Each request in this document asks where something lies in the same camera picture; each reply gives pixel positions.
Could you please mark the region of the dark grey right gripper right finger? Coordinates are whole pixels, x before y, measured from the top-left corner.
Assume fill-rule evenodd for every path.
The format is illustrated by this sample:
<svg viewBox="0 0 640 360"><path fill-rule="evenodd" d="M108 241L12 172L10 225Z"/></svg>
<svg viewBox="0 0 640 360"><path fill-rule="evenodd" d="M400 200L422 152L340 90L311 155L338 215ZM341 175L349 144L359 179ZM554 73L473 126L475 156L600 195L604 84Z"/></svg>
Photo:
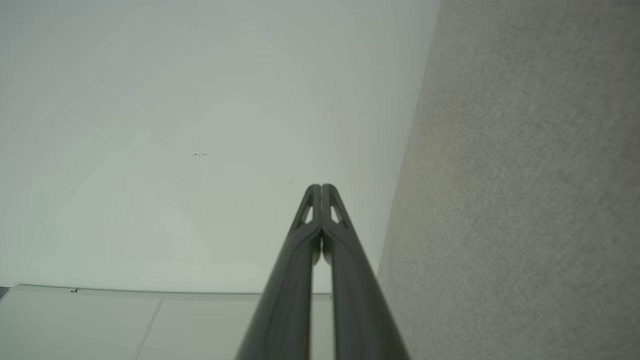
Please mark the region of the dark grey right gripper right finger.
<svg viewBox="0 0 640 360"><path fill-rule="evenodd" d="M321 207L322 252L333 282L336 359L408 360L402 336L334 185L322 185Z"/></svg>

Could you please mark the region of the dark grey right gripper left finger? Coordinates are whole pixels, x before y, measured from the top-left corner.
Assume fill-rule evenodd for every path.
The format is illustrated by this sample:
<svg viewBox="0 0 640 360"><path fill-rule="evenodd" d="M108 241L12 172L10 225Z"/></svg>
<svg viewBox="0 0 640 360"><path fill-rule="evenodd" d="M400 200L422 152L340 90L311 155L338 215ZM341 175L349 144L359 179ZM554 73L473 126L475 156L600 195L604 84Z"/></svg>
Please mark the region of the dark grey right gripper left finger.
<svg viewBox="0 0 640 360"><path fill-rule="evenodd" d="M240 344L238 360L310 358L313 268L322 255L322 187L307 188Z"/></svg>

